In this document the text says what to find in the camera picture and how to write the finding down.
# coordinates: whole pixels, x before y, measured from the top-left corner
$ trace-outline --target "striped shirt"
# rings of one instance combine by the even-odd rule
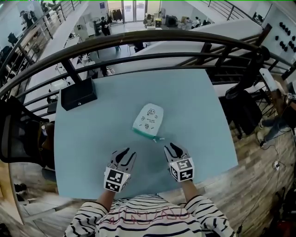
[[[141,195],[113,202],[111,210],[84,203],[64,237],[212,236],[234,237],[226,216],[208,198],[198,195],[184,207],[158,195]]]

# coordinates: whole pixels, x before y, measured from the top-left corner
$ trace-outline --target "glove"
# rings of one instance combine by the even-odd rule
[[[174,150],[172,153],[167,146],[164,146],[166,160],[169,163],[171,175],[178,181],[191,180],[194,178],[194,163],[188,150],[181,145],[170,143]]]
[[[130,180],[130,172],[136,160],[136,153],[129,155],[129,148],[115,151],[112,153],[111,160],[105,170],[104,188],[119,193],[128,184]],[[121,163],[125,156],[129,156],[128,161]]]

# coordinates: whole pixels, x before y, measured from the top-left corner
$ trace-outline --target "person standing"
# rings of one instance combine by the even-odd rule
[[[200,26],[200,21],[198,20],[198,17],[195,17],[195,20],[192,22],[191,29],[197,28]]]
[[[105,36],[110,35],[110,24],[105,20],[105,17],[102,17],[101,19],[101,27],[103,34]]]
[[[22,24],[24,24],[24,23],[27,24],[27,29],[29,29],[31,27],[31,25],[33,25],[32,16],[30,15],[29,12],[21,11],[20,17],[22,17],[24,19]]]

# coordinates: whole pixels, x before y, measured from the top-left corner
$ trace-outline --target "desk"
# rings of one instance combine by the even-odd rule
[[[58,100],[54,145],[61,196],[98,198],[112,152],[124,147],[136,151],[137,159],[129,184],[116,198],[180,187],[167,170],[163,151],[171,141],[184,145],[193,157],[194,182],[238,164],[224,112],[204,69],[113,75],[94,83],[97,100],[70,111]],[[147,103],[164,109],[158,132],[164,141],[155,143],[131,129]]]

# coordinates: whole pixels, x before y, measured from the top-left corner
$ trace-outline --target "black chair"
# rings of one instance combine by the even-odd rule
[[[54,169],[54,123],[33,114],[15,97],[0,100],[0,110],[0,160]]]

